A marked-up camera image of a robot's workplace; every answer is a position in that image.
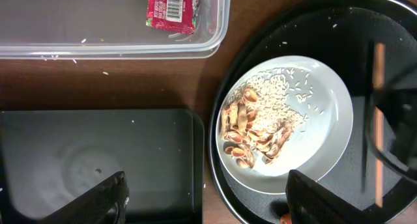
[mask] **clear plastic container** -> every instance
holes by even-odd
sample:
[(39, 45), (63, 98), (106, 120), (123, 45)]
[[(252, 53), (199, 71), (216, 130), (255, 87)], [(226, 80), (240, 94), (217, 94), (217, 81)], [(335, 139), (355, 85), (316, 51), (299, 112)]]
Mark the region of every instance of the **clear plastic container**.
[(191, 36), (147, 27), (147, 5), (148, 0), (0, 0), (0, 59), (204, 58), (226, 34), (230, 0), (200, 0)]

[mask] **wooden stick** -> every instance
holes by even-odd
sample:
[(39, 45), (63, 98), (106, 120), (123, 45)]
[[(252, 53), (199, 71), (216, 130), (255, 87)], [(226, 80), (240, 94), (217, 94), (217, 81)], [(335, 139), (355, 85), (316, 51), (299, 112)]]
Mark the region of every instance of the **wooden stick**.
[[(384, 85), (385, 73), (385, 45), (378, 43), (375, 46), (375, 56), (373, 63), (373, 88), (378, 90)], [(374, 117), (374, 137), (377, 149), (382, 151), (384, 145), (384, 119), (382, 112), (375, 107)], [(375, 204), (382, 208), (382, 181), (383, 181), (383, 164), (377, 159), (375, 170)]]

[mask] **black wire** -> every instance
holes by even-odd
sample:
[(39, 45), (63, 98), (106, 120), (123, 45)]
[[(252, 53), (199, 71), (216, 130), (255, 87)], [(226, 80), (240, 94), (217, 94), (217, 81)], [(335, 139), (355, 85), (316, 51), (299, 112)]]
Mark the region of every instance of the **black wire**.
[(392, 163), (376, 146), (374, 140), (371, 136), (371, 125), (373, 123), (373, 113), (375, 110), (375, 107), (377, 106), (375, 103), (383, 103), (387, 97), (390, 91), (392, 90), (392, 87), (399, 83), (404, 77), (406, 77), (409, 74), (414, 73), (417, 70), (417, 63), (413, 64), (406, 69), (404, 69), (400, 74), (396, 75), (394, 78), (392, 78), (387, 84), (377, 92), (373, 92), (373, 100), (369, 103), (368, 108), (368, 114), (367, 119), (365, 123), (366, 127), (366, 139), (368, 141), (368, 147), (371, 149), (372, 153), (375, 155), (376, 158), (380, 159), (385, 166), (390, 168), (393, 172), (397, 173), (399, 176), (402, 176), (403, 178), (406, 178), (408, 181), (412, 182), (413, 184), (417, 185), (417, 178), (415, 176), (410, 176), (410, 173), (402, 170), (400, 167), (398, 167), (396, 164)]

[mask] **black tray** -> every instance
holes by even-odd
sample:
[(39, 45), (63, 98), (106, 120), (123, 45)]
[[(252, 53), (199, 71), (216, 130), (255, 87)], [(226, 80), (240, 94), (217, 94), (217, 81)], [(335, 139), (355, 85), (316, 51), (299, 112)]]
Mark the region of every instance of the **black tray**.
[[(363, 210), (373, 223), (387, 222), (415, 200), (417, 186), (385, 169), (384, 208), (376, 208), (375, 157), (367, 151), (363, 126), (371, 90), (372, 42), (386, 44), (386, 80), (417, 64), (416, 15), (417, 8), (406, 0), (308, 0), (278, 15), (237, 55), (214, 102), (208, 155), (214, 183), (241, 222), (276, 223), (288, 212), (286, 198), (251, 191), (227, 173), (216, 148), (216, 117), (239, 77), (263, 61), (284, 55), (322, 61), (338, 73), (351, 94), (351, 139), (338, 164), (319, 183)], [(396, 88), (416, 88), (416, 80), (417, 74), (411, 75)], [(385, 141), (389, 142), (394, 134), (385, 125)]]
[(203, 136), (188, 110), (6, 111), (3, 223), (36, 223), (117, 171), (127, 223), (203, 222)]

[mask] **pile of rice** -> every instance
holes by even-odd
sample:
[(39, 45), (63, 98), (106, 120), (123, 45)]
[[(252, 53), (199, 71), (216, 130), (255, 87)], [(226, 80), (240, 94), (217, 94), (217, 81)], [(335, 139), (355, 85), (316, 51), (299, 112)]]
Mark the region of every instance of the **pile of rice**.
[(274, 71), (259, 72), (237, 88), (229, 98), (228, 104), (231, 104), (242, 98), (246, 88), (256, 92), (257, 101), (246, 103), (248, 111), (257, 112), (252, 126), (255, 131), (266, 130), (268, 133), (275, 133), (282, 126), (295, 129), (307, 120), (286, 104), (289, 83), (280, 71), (276, 68)]

